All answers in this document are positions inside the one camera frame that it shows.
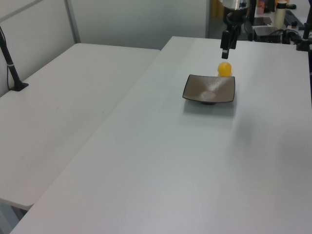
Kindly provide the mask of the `Franka gripper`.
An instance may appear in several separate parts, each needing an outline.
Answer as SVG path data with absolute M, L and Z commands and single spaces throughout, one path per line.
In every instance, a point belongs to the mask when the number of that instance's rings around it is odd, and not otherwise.
M 228 30 L 223 31 L 220 48 L 222 49 L 222 58 L 228 59 L 229 49 L 235 49 L 238 38 L 238 25 L 246 21 L 248 8 L 231 9 L 224 7 L 224 23 L 231 26 L 231 33 Z

